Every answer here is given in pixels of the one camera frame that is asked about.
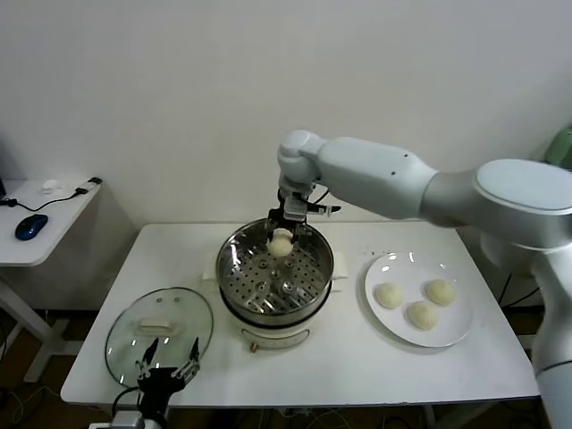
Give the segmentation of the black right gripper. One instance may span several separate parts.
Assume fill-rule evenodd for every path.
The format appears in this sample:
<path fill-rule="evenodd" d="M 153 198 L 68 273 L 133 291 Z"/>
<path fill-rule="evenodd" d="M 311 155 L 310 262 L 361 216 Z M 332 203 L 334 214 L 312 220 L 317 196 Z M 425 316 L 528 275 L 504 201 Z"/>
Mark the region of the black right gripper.
<path fill-rule="evenodd" d="M 273 240 L 273 233 L 277 228 L 292 229 L 292 244 L 306 241 L 312 236 L 312 227 L 302 224 L 307 219 L 308 198 L 313 189 L 302 191 L 278 189 L 279 205 L 271 208 L 265 221 L 266 240 Z"/>

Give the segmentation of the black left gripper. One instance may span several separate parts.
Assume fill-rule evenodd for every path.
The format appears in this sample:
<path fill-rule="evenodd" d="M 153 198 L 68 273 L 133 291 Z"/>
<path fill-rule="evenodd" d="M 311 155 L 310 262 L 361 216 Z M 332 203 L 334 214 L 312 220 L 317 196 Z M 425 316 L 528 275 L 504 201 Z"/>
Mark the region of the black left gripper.
<path fill-rule="evenodd" d="M 139 404 L 143 416 L 164 416 L 171 396 L 182 391 L 186 386 L 184 380 L 192 380 L 200 369 L 199 338 L 196 338 L 188 361 L 179 369 L 175 371 L 174 367 L 159 367 L 149 370 L 158 343 L 159 338 L 156 337 L 145 349 L 143 357 L 135 362 L 138 387 L 143 394 Z"/>

